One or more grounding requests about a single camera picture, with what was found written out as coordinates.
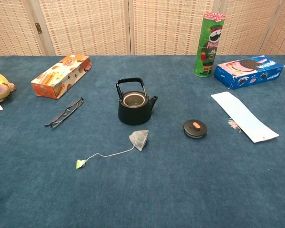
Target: teapot spout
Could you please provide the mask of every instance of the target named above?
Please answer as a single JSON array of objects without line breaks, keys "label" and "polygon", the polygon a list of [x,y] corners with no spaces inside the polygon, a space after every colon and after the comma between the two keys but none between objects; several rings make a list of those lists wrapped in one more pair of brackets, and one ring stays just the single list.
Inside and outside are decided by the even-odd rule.
[{"label": "teapot spout", "polygon": [[153,106],[154,106],[154,104],[155,104],[157,98],[158,98],[158,96],[154,96],[154,97],[152,97],[152,98],[149,100],[150,106],[151,106],[151,110],[153,109]]}]

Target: oreo box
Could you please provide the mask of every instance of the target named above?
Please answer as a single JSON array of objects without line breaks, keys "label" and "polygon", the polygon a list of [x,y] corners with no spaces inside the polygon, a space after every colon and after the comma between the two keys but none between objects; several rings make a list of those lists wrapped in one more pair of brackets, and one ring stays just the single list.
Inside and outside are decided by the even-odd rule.
[{"label": "oreo box", "polygon": [[268,56],[257,56],[218,64],[214,77],[232,90],[278,79],[284,67]]}]

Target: tea bag string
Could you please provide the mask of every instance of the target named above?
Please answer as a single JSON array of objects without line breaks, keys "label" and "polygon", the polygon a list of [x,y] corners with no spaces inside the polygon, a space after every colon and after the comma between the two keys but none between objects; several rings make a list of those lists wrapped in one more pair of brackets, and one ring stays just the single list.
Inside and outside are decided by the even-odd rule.
[{"label": "tea bag string", "polygon": [[87,162],[90,158],[93,158],[93,157],[96,156],[96,155],[100,155],[100,156],[106,158],[106,157],[111,157],[111,156],[118,155],[118,154],[121,154],[121,153],[129,152],[129,151],[131,151],[131,150],[134,149],[135,145],[136,145],[136,142],[134,142],[134,146],[133,146],[131,149],[126,150],[126,151],[123,151],[123,152],[119,152],[119,153],[114,153],[114,154],[111,154],[111,155],[101,155],[100,153],[96,153],[96,154],[92,155],[91,157],[89,157],[89,158],[86,160],[86,162]]}]

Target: tea bag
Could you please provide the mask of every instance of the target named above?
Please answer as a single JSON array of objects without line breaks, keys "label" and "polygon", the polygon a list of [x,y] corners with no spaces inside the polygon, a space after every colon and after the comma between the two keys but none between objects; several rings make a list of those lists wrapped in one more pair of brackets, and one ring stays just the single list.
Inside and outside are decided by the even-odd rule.
[{"label": "tea bag", "polygon": [[148,130],[141,130],[133,132],[129,136],[129,139],[132,142],[133,146],[135,146],[139,151],[143,150],[143,147],[145,146],[148,139],[148,133]]},{"label": "tea bag", "polygon": [[138,149],[139,151],[142,151],[143,150],[143,147],[145,146],[146,142],[147,142],[147,139],[148,139],[148,133],[149,131],[148,130],[141,130],[141,131],[135,131],[133,132],[130,136],[129,136],[129,139],[131,141],[131,143],[133,144],[133,147],[129,150],[126,150],[126,151],[123,151],[123,152],[119,152],[119,153],[115,153],[115,154],[111,154],[111,155],[101,155],[99,153],[96,153],[94,155],[92,155],[91,157],[87,158],[87,159],[84,159],[84,160],[77,160],[76,161],[76,169],[79,169],[79,168],[82,168],[86,165],[86,162],[90,159],[90,158],[93,158],[94,156],[96,155],[100,155],[102,157],[111,157],[111,156],[114,156],[114,155],[118,155],[118,154],[122,154],[122,153],[126,153],[126,152],[129,152],[131,150],[134,149],[134,147],[136,149]]}]

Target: tea bag tag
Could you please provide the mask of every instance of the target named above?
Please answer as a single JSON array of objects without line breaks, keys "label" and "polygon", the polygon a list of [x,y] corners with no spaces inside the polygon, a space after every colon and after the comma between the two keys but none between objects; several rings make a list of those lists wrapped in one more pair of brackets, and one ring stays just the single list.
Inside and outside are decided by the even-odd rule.
[{"label": "tea bag tag", "polygon": [[84,160],[77,160],[76,161],[76,169],[84,167],[85,165],[86,165],[86,159],[84,159]]}]

